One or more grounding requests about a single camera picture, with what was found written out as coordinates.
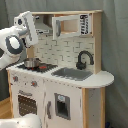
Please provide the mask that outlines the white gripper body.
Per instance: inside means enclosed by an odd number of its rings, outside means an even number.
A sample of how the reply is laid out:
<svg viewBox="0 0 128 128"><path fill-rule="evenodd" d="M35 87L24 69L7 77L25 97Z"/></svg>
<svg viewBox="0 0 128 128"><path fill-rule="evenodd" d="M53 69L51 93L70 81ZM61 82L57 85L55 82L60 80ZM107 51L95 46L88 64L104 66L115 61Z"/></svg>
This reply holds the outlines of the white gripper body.
<svg viewBox="0 0 128 128"><path fill-rule="evenodd" d="M34 18L30 11L23 12L15 17L14 26L18 29L19 36L25 39L26 47L31 47L38 43Z"/></svg>

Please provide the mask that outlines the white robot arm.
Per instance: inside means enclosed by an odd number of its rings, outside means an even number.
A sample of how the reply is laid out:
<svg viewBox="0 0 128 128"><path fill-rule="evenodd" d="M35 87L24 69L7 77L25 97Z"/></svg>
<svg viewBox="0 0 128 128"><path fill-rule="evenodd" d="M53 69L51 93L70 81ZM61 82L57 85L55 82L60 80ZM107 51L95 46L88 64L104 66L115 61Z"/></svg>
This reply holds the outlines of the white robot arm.
<svg viewBox="0 0 128 128"><path fill-rule="evenodd" d="M27 48L38 43L34 19L30 11L21 13L14 18L14 25L0 30L0 70L16 63L21 56L23 46Z"/></svg>

